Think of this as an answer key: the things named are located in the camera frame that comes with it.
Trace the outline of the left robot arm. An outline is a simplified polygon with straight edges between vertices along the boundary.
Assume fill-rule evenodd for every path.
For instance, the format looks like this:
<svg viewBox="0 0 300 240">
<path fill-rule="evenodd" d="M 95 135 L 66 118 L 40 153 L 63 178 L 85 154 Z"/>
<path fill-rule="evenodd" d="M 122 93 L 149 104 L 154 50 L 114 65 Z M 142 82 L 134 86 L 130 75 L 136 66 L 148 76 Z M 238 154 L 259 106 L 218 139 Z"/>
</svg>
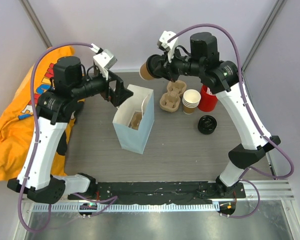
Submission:
<svg viewBox="0 0 300 240">
<path fill-rule="evenodd" d="M 101 73 L 89 76 L 84 70 L 76 56 L 59 58 L 50 79 L 54 86 L 37 99 L 34 133 L 24 166 L 18 177 L 7 183 L 9 189 L 36 203 L 55 204 L 64 195 L 80 194 L 87 200 L 96 195 L 97 182 L 90 175 L 52 175 L 55 155 L 64 150 L 61 141 L 80 100 L 101 95 L 118 107 L 134 94 L 111 71 L 104 77 Z"/>
</svg>

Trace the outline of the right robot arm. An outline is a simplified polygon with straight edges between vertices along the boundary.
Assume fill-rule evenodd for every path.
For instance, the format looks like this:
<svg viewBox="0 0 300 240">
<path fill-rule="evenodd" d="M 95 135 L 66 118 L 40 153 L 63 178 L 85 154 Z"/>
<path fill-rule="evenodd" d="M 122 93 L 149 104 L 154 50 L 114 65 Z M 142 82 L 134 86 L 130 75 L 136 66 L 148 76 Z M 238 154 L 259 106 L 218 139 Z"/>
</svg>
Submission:
<svg viewBox="0 0 300 240">
<path fill-rule="evenodd" d="M 151 64 L 157 78 L 176 81 L 180 75 L 199 77 L 224 106 L 234 123 L 241 143 L 228 153 L 229 163 L 216 178 L 216 193 L 223 198 L 233 193 L 245 169 L 261 160 L 274 149 L 268 140 L 281 142 L 262 126 L 255 110 L 248 110 L 250 100 L 244 86 L 240 85 L 239 72 L 232 61 L 220 60 L 217 38 L 209 32 L 190 36 L 190 53 L 182 56 L 177 49 L 178 37 L 172 31 L 164 31 L 158 48 L 164 54 L 157 56 L 157 64 Z"/>
</svg>

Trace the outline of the black plastic cup lid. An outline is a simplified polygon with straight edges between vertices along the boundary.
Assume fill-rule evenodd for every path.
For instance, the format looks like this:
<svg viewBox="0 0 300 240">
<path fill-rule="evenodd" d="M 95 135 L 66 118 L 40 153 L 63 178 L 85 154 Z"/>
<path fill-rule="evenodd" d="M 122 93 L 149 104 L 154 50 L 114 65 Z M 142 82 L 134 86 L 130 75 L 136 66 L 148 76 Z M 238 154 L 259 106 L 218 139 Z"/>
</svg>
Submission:
<svg viewBox="0 0 300 240">
<path fill-rule="evenodd" d="M 162 71 L 162 56 L 158 54 L 153 54 L 146 60 L 146 69 L 149 75 L 154 79 L 163 78 Z"/>
</svg>

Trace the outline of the stack of paper cups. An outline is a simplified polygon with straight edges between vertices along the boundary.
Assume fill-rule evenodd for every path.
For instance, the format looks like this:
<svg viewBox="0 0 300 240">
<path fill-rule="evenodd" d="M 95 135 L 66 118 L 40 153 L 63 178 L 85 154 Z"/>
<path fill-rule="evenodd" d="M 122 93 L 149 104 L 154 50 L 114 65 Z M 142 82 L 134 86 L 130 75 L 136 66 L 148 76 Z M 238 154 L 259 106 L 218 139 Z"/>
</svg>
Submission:
<svg viewBox="0 0 300 240">
<path fill-rule="evenodd" d="M 201 94 L 195 89 L 188 89 L 182 97 L 183 112 L 190 115 L 195 112 L 201 100 Z"/>
</svg>

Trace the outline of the brown pulp cup carrier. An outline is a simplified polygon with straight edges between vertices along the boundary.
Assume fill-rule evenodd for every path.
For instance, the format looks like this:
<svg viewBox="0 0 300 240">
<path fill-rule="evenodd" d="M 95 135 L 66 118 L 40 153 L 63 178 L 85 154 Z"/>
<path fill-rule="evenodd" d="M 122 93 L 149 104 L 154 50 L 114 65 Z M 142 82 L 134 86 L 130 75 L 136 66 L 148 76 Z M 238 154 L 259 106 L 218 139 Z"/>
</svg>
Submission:
<svg viewBox="0 0 300 240">
<path fill-rule="evenodd" d="M 132 116 L 132 119 L 129 123 L 129 127 L 131 129 L 138 130 L 139 126 L 140 126 L 140 123 L 141 123 L 141 120 L 142 120 L 142 117 L 143 117 L 142 112 L 141 111 L 136 111 Z"/>
</svg>

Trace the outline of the red straw holder cup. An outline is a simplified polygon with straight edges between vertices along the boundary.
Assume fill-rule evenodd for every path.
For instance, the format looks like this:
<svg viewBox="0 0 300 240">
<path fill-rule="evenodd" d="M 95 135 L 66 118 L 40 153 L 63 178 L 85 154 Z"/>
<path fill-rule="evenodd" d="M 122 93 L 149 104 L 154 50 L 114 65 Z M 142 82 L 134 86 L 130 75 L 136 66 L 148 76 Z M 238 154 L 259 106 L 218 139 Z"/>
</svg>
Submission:
<svg viewBox="0 0 300 240">
<path fill-rule="evenodd" d="M 215 95 L 208 93 L 208 88 L 203 85 L 200 90 L 201 99 L 198 105 L 198 109 L 202 112 L 212 112 L 218 102 L 218 99 Z"/>
</svg>

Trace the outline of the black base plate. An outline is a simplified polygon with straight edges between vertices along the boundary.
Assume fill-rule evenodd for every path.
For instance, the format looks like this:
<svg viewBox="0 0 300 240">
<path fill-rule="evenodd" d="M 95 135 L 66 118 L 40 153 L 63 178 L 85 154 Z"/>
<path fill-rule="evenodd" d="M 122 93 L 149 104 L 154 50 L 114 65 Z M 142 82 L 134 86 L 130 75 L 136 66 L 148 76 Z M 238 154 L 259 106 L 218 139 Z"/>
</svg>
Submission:
<svg viewBox="0 0 300 240">
<path fill-rule="evenodd" d="M 237 183 L 234 189 L 223 192 L 215 182 L 99 182 L 92 199 L 106 200 L 117 196 L 116 205 L 195 205 L 210 204 L 214 199 L 244 199 L 245 189 Z"/>
</svg>

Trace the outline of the orange printed shirt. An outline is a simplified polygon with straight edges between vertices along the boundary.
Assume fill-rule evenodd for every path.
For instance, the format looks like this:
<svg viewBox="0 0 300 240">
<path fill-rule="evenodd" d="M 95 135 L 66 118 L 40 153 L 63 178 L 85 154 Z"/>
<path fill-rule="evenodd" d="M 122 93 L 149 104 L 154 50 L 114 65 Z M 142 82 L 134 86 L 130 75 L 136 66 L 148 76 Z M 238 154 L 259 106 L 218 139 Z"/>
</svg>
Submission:
<svg viewBox="0 0 300 240">
<path fill-rule="evenodd" d="M 34 80 L 34 102 L 50 87 L 53 66 L 61 57 L 73 56 L 75 49 L 64 46 L 41 60 Z M 30 94 L 31 71 L 28 71 L 12 102 L 0 116 L 0 182 L 16 178 L 25 163 L 34 133 Z"/>
</svg>

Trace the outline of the single brown paper cup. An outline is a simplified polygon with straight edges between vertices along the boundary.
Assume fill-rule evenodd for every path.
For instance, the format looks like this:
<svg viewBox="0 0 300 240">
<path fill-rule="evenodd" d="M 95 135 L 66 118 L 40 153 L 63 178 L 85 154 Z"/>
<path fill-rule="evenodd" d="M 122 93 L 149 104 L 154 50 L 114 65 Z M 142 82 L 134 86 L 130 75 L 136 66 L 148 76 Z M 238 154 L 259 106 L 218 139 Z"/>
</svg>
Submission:
<svg viewBox="0 0 300 240">
<path fill-rule="evenodd" d="M 156 79 L 155 67 L 150 61 L 146 61 L 139 69 L 139 75 L 143 80 L 150 81 Z"/>
</svg>

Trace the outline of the stacked pulp cup carriers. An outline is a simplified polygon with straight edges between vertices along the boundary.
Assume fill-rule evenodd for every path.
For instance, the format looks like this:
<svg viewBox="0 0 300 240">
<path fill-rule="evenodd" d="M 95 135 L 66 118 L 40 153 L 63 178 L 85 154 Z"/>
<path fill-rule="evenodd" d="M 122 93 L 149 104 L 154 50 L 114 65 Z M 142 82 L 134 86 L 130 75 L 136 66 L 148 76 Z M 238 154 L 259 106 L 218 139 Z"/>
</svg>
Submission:
<svg viewBox="0 0 300 240">
<path fill-rule="evenodd" d="M 159 106 L 162 110 L 174 113 L 179 109 L 181 99 L 186 91 L 187 84 L 184 81 L 177 80 L 176 82 L 169 82 L 166 90 L 159 101 Z"/>
</svg>

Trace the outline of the white blue paper bag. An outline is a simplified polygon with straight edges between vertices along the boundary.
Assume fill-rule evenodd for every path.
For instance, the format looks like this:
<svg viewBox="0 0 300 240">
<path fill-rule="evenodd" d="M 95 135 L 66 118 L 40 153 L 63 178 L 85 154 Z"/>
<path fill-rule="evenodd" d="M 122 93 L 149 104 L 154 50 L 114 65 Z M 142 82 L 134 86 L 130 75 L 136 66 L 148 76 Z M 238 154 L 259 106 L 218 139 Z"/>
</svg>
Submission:
<svg viewBox="0 0 300 240">
<path fill-rule="evenodd" d="M 118 107 L 112 124 L 122 149 L 143 154 L 154 121 L 154 90 L 130 84 L 133 96 Z"/>
</svg>

